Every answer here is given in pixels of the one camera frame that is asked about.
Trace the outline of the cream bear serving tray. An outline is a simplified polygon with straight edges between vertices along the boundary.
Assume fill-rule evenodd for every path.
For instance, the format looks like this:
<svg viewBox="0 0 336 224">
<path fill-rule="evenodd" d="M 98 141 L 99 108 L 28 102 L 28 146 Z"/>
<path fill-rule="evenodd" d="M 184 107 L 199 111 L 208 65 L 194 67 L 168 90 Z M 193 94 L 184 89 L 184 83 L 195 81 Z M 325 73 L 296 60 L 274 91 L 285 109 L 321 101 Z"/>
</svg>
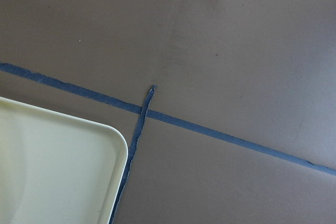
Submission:
<svg viewBox="0 0 336 224">
<path fill-rule="evenodd" d="M 1 223 L 108 223 L 127 155 L 113 127 L 1 98 Z"/>
</svg>

